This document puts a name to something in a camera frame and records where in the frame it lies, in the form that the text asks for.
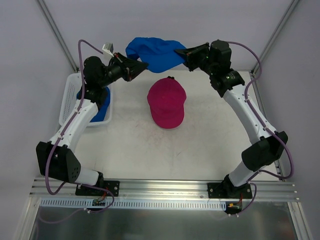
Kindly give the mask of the pink cap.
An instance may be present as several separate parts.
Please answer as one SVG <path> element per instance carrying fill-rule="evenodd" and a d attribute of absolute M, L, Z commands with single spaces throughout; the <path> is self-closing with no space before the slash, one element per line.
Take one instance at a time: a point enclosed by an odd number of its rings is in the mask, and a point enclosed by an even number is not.
<path fill-rule="evenodd" d="M 159 79 L 148 91 L 150 114 L 162 129 L 175 129 L 184 120 L 187 94 L 180 83 L 171 76 Z"/>

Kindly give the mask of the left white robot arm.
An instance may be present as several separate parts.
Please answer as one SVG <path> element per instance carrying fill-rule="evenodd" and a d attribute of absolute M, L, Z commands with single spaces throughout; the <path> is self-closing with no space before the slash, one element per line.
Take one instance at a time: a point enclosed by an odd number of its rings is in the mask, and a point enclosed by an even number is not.
<path fill-rule="evenodd" d="M 93 195 L 104 191 L 105 184 L 96 170 L 87 169 L 74 154 L 79 139 L 92 118 L 109 97 L 107 86 L 118 79 L 132 81 L 148 67 L 148 63 L 114 53 L 105 65 L 97 56 L 84 60 L 82 86 L 75 107 L 58 132 L 48 141 L 39 142 L 36 156 L 40 174 L 71 184 L 87 185 Z"/>

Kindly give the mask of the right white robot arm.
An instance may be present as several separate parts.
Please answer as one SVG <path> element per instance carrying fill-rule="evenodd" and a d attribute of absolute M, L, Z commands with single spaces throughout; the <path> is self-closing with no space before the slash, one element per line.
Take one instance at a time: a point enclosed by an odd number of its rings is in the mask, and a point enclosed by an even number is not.
<path fill-rule="evenodd" d="M 281 157 L 288 136 L 277 131 L 252 102 L 248 84 L 231 67 L 229 42 L 215 40 L 175 52 L 189 71 L 200 69 L 209 76 L 211 86 L 230 105 L 248 135 L 251 146 L 241 153 L 240 164 L 223 181 L 224 193 L 235 198 L 243 185 Z"/>

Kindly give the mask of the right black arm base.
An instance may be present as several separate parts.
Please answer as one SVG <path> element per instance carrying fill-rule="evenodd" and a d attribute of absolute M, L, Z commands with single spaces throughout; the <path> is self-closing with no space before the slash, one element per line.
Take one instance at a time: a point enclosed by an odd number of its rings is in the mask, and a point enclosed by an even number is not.
<path fill-rule="evenodd" d="M 208 182 L 207 194 L 209 199 L 252 199 L 253 194 L 249 184 L 234 187 L 223 182 Z"/>

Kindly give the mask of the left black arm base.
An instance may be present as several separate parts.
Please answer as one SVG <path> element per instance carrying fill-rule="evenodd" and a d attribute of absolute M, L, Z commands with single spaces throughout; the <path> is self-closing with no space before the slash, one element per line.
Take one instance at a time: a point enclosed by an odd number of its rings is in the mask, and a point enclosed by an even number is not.
<path fill-rule="evenodd" d="M 115 197 L 119 196 L 119 190 L 120 190 L 120 181 L 118 180 L 104 180 L 102 184 L 95 185 L 96 188 L 102 188 L 110 191 Z M 81 185 L 80 187 L 77 187 L 75 190 L 76 196 L 83 196 L 83 197 L 102 197 L 103 194 L 106 194 L 107 197 L 110 196 L 109 193 L 98 190 L 92 187 L 87 187 Z"/>

